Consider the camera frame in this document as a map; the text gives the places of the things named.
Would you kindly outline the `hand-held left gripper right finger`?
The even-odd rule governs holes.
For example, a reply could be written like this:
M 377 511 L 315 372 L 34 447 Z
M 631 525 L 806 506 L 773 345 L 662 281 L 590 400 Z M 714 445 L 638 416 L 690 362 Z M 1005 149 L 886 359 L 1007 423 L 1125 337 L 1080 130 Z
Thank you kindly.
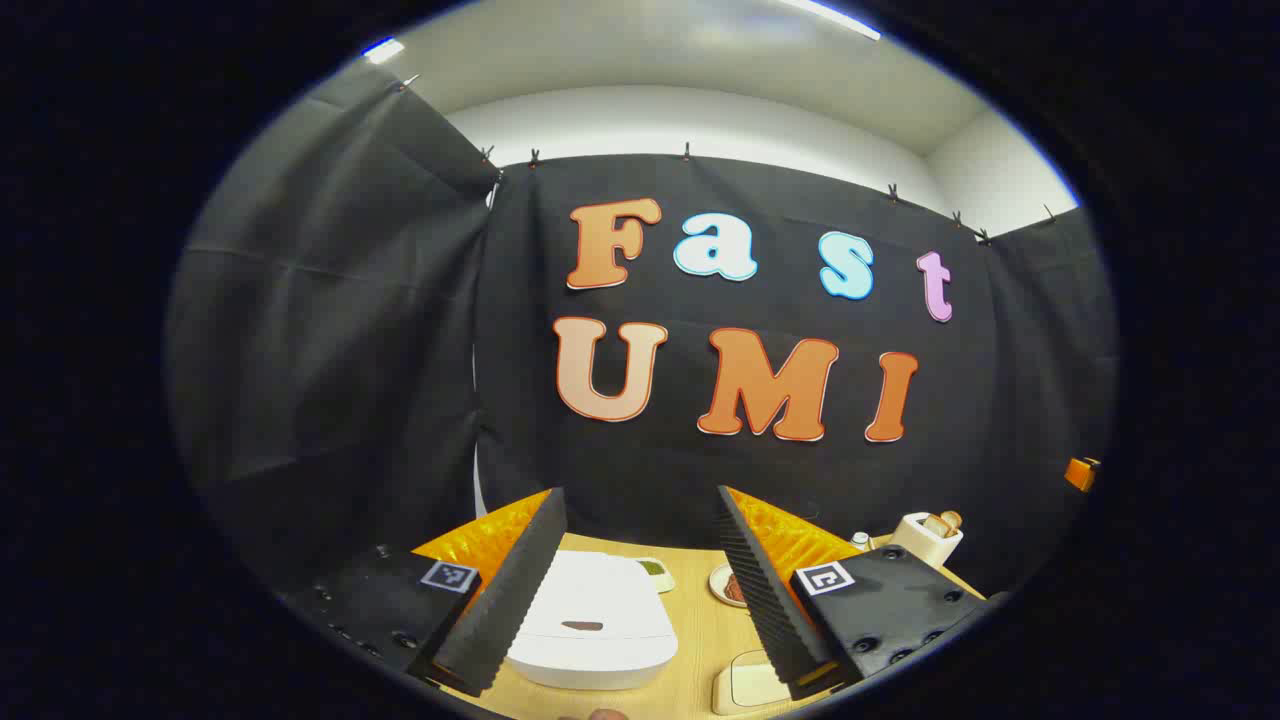
M 722 486 L 718 495 L 722 550 L 794 700 L 928 653 L 991 610 L 902 546 L 860 551 L 742 491 Z

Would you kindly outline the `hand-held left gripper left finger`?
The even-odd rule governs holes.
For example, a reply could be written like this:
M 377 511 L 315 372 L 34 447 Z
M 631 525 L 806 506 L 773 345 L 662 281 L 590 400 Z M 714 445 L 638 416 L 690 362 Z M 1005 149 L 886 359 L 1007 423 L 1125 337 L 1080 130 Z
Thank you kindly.
M 545 489 L 415 550 L 360 553 L 285 605 L 390 673 L 477 697 L 495 680 L 566 523 L 563 491 Z

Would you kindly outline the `cream square rice container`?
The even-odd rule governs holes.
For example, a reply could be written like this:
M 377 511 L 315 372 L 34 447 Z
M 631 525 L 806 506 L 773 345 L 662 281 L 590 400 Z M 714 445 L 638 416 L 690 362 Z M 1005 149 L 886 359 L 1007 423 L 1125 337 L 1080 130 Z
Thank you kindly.
M 788 687 L 774 671 L 764 650 L 735 656 L 713 680 L 713 714 L 732 716 L 773 708 L 791 701 Z

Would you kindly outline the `white rice cooker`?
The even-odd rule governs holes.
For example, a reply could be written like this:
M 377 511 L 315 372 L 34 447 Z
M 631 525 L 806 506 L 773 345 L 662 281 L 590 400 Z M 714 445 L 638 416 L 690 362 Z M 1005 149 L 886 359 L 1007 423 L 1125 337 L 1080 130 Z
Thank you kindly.
M 677 655 L 669 615 L 640 562 L 559 551 L 507 652 L 525 679 L 568 691 L 631 691 Z

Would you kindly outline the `white round plate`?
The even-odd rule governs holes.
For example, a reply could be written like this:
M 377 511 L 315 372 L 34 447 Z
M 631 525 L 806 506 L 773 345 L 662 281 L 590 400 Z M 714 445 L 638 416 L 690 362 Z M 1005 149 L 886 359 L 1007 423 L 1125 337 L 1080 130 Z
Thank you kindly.
M 732 607 L 737 607 L 737 609 L 745 609 L 745 607 L 748 606 L 748 602 L 746 602 L 746 606 L 745 606 L 745 607 L 739 607 L 739 606 L 733 606 L 733 605 L 731 605 L 731 603 L 727 603 L 727 602 L 724 601 L 724 597 L 723 597 L 723 594 L 722 594 L 722 589 L 723 589 L 723 585 L 724 585 L 724 579 L 726 579 L 726 577 L 727 577 L 727 575 L 728 575 L 730 573 L 733 573 L 733 574 L 735 574 L 733 569 L 732 569 L 732 568 L 731 568 L 731 566 L 730 566 L 730 565 L 728 565 L 727 562 L 722 562 L 721 565 L 718 565 L 717 568 L 714 568 L 714 569 L 713 569 L 713 570 L 710 571 L 710 574 L 709 574 L 709 577 L 708 577 L 708 585 L 709 585 L 709 589 L 710 589 L 710 593 L 713 593 L 713 596 L 714 596 L 714 597 L 716 597 L 716 598 L 717 598 L 717 600 L 718 600 L 719 602 L 722 602 L 722 603 L 726 603 L 726 605 L 728 605 L 728 606 L 732 606 Z

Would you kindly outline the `cream toaster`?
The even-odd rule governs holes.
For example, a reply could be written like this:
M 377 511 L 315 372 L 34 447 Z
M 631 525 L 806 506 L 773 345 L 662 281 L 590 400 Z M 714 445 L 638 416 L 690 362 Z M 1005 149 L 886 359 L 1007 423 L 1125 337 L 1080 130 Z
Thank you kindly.
M 891 533 L 887 544 L 899 546 L 931 568 L 941 569 L 965 536 L 960 528 L 957 533 L 947 538 L 933 536 L 920 524 L 920 520 L 928 514 L 933 512 L 909 512 L 902 515 Z

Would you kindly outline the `black backdrop cloth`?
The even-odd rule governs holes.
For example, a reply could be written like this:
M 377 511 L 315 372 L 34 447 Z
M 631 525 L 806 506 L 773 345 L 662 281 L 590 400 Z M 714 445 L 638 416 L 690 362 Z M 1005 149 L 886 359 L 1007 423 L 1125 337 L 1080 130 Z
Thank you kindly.
M 1114 309 L 1080 210 L 984 246 L 753 161 L 497 170 L 365 64 L 232 165 L 166 360 L 191 480 L 278 588 L 554 487 L 572 533 L 714 550 L 730 486 L 844 538 L 956 510 L 952 569 L 1004 591 L 1108 446 Z

